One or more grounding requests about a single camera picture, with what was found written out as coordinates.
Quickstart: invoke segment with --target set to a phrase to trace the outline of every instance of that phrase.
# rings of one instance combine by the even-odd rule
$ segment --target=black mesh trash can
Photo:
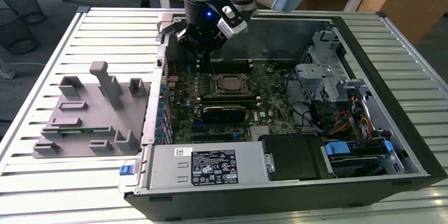
[[[37,0],[4,0],[9,8],[17,9],[26,24],[34,24],[44,20],[45,15],[40,9]]]
[[[17,9],[0,9],[0,45],[13,55],[29,52],[37,46],[34,36],[20,18]]]

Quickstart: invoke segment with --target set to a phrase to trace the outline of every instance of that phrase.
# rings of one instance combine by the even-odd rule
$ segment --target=blue drive bracket
[[[121,165],[120,176],[133,175],[133,165]]]
[[[350,149],[348,148],[348,144],[345,142],[329,142],[325,145],[325,152],[328,156],[334,154],[349,154]]]
[[[386,148],[386,151],[388,152],[392,152],[394,149],[393,149],[393,145],[392,145],[392,143],[390,143],[390,141],[389,140],[385,140],[384,141],[384,145],[385,145],[385,148]]]

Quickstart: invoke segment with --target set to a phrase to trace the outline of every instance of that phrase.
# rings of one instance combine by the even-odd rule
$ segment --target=aluminum profile table
[[[89,64],[104,60],[118,81],[150,81],[161,12],[182,10],[90,8],[76,14],[0,144],[0,223],[150,223],[117,190],[118,167],[138,156],[34,159],[30,152],[58,99],[56,85],[64,75],[76,74],[84,83],[97,82],[89,75]],[[270,11],[260,14],[277,15]],[[448,86],[388,18],[372,13],[294,14],[344,18],[441,165],[448,167]],[[445,223],[446,206],[448,180],[366,207],[176,223]]]

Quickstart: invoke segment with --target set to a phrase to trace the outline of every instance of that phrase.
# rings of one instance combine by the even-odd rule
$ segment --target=power supply label
[[[190,183],[193,186],[236,184],[234,150],[190,153]]]

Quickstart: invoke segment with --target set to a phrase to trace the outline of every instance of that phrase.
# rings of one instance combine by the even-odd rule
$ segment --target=cpu socket
[[[218,74],[216,76],[216,94],[220,96],[252,95],[246,86],[246,75]]]

